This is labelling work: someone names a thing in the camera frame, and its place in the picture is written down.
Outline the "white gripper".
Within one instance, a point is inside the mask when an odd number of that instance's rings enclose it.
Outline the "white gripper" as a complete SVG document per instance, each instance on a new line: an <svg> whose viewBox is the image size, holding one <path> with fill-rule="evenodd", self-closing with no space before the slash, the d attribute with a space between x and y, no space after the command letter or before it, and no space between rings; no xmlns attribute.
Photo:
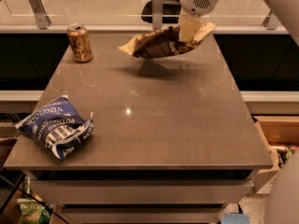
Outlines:
<svg viewBox="0 0 299 224"><path fill-rule="evenodd" d="M201 17L211 12L219 0L180 0L181 8L178 25L180 42L191 41L202 28Z"/></svg>

